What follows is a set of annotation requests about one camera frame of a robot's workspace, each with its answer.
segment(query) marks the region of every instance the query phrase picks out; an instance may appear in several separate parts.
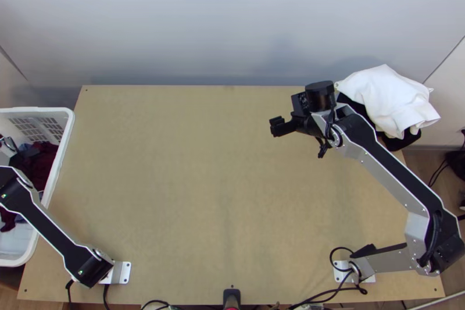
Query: clothing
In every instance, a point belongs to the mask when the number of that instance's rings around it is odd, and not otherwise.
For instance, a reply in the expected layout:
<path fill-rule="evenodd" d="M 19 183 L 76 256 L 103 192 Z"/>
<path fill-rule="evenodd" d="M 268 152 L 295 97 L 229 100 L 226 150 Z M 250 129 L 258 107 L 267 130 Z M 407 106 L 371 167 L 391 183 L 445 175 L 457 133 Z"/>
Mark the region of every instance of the clothing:
<path fill-rule="evenodd" d="M 35 142 L 32 147 L 39 150 L 39 153 L 27 157 L 20 152 L 10 159 L 9 165 L 21 170 L 37 191 L 43 191 L 58 151 L 58 145 L 49 142 Z M 16 214 L 0 207 L 0 215 L 5 223 L 0 232 L 4 233 L 12 230 L 15 227 Z"/>
<path fill-rule="evenodd" d="M 354 102 L 363 104 L 376 126 L 388 137 L 403 139 L 441 117 L 429 103 L 430 90 L 397 74 L 386 64 L 351 74 L 334 87 Z"/>
<path fill-rule="evenodd" d="M 362 115 L 365 118 L 365 120 L 367 120 L 367 122 L 375 129 L 376 126 L 373 123 L 373 121 L 371 121 L 371 119 L 369 118 L 369 116 L 367 114 L 367 109 L 365 108 L 365 106 L 363 104 L 354 102 L 349 97 L 347 97 L 344 93 L 339 93 L 337 101 L 339 103 L 345 103 L 345 104 L 350 105 L 352 107 L 352 109 L 356 113 Z M 403 139 L 390 138 L 390 137 L 386 136 L 386 134 L 384 132 L 382 132 L 382 131 L 376 131 L 376 135 L 381 137 L 381 139 L 382 139 L 384 145 L 386 146 L 387 150 L 389 150 L 389 151 L 397 151 L 397 150 L 400 150 L 402 148 L 405 148 L 405 147 L 409 146 L 413 142 L 420 139 L 421 130 L 418 130 L 417 134 L 412 134 L 410 132 L 410 129 L 408 128 L 408 129 L 406 129 L 404 131 Z"/>

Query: metal base plate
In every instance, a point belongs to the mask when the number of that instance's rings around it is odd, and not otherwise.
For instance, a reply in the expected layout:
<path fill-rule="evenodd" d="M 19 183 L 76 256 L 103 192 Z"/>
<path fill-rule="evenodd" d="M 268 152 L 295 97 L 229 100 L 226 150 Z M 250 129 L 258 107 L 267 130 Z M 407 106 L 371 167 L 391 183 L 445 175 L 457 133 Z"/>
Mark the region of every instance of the metal base plate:
<path fill-rule="evenodd" d="M 126 284 L 129 282 L 131 274 L 131 262 L 115 262 L 112 269 L 108 272 L 100 284 Z"/>
<path fill-rule="evenodd" d="M 349 269 L 350 268 L 349 261 L 334 261 L 334 265 L 337 266 L 340 269 Z M 348 272 L 339 271 L 339 270 L 336 270 L 336 269 L 333 269 L 333 271 L 334 271 L 334 280 L 336 282 L 341 282 L 348 273 Z M 347 278 L 347 280 L 345 280 L 345 283 L 356 283 L 356 282 L 358 282 L 358 280 L 359 280 L 359 278 L 353 273 Z M 374 275 L 372 275 L 368 279 L 362 281 L 362 283 L 374 283 L 374 282 L 376 282 L 376 278 L 375 278 Z"/>

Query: dark red cloth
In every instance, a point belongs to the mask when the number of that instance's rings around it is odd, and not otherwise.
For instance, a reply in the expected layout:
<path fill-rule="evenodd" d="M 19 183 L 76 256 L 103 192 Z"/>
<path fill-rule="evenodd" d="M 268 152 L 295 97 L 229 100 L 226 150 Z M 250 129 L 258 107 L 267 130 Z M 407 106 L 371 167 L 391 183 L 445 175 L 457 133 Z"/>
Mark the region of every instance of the dark red cloth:
<path fill-rule="evenodd" d="M 10 166 L 21 170 L 32 182 L 35 189 L 42 191 L 45 189 L 50 170 L 52 169 L 58 145 L 53 145 L 49 142 L 35 142 L 33 148 L 38 149 L 40 153 L 29 158 L 17 157 L 15 160 L 12 158 Z M 0 215 L 2 216 L 2 222 L 5 223 L 0 231 L 4 233 L 12 230 L 15 227 L 16 214 L 0 207 Z"/>

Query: wooden floor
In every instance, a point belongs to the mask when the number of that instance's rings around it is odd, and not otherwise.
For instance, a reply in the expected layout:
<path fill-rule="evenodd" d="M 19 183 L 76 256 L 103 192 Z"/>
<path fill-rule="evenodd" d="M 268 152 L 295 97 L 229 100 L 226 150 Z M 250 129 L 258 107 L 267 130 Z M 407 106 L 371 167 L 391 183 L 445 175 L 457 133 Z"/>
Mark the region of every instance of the wooden floor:
<path fill-rule="evenodd" d="M 405 151 L 404 156 L 409 168 L 415 172 L 424 182 L 428 182 L 431 174 L 443 161 L 443 152 L 411 150 Z M 459 203 L 465 198 L 465 182 L 457 178 L 453 172 L 447 168 L 440 175 L 433 186 L 433 189 L 441 196 L 446 208 L 456 215 L 465 212 L 458 209 Z M 462 236 L 465 236 L 465 221 L 459 223 Z M 465 289 L 465 258 L 462 258 L 452 267 L 441 274 L 446 295 L 462 291 Z M 326 304 L 329 308 L 348 308 L 357 310 L 405 310 L 424 304 L 430 300 L 417 301 L 391 301 L 391 302 L 367 302 L 367 303 L 344 303 Z M 139 310 L 138 305 L 111 305 L 111 310 Z M 281 305 L 280 309 L 285 309 L 286 305 Z M 208 307 L 183 307 L 185 310 L 201 310 Z M 221 310 L 220 306 L 213 306 L 212 309 Z M 2 310 L 68 310 L 68 304 L 38 301 L 18 301 L 16 292 L 0 287 L 0 309 Z M 257 307 L 244 307 L 244 310 L 268 310 L 264 305 Z M 465 295 L 459 298 L 433 305 L 430 310 L 465 310 Z M 102 304 L 76 304 L 72 310 L 105 310 Z"/>

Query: plastic basket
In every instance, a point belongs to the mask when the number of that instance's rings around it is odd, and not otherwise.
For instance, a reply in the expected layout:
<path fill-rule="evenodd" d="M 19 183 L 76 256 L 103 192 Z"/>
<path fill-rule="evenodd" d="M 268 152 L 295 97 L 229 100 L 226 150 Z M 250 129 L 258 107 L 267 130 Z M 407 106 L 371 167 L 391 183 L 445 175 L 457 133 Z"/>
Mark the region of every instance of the plastic basket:
<path fill-rule="evenodd" d="M 45 207 L 50 203 L 73 125 L 74 113 L 67 108 L 0 109 L 0 133 L 12 137 L 18 146 L 36 141 L 59 145 L 42 196 Z M 0 266 L 26 263 L 34 253 L 37 240 L 38 233 L 28 223 L 16 224 L 13 230 L 0 233 Z"/>

